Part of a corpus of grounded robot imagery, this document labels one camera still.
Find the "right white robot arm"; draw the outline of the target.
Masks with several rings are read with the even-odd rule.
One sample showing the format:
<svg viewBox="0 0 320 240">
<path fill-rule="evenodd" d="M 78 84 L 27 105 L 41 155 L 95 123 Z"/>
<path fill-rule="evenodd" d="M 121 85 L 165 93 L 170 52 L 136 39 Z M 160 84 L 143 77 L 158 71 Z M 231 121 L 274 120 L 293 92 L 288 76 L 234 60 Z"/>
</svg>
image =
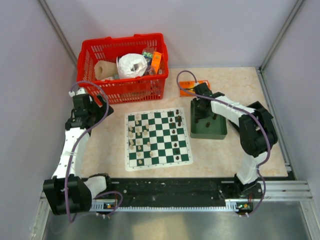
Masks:
<svg viewBox="0 0 320 240">
<path fill-rule="evenodd" d="M 278 141 L 273 116 L 258 101 L 244 106 L 221 92 L 212 93 L 206 83 L 196 85 L 193 90 L 197 120 L 213 113 L 229 120 L 238 131 L 244 158 L 235 175 L 238 182 L 233 185 L 233 192 L 245 198 L 252 191 L 251 184 L 259 177 L 260 166 L 269 160 L 271 149 Z"/>
</svg>

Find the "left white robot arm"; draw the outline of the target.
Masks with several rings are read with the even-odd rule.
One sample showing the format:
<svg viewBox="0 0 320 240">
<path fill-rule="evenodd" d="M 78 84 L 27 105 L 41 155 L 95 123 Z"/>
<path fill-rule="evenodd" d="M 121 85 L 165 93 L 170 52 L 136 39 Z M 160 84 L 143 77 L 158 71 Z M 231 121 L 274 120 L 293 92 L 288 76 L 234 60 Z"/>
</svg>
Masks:
<svg viewBox="0 0 320 240">
<path fill-rule="evenodd" d="M 65 139 L 56 170 L 43 183 L 43 192 L 54 215 L 88 212 L 92 200 L 100 195 L 109 198 L 114 187 L 106 173 L 81 178 L 82 163 L 92 129 L 114 110 L 101 94 L 94 100 L 83 87 L 70 91 L 73 109 L 65 123 Z"/>
</svg>

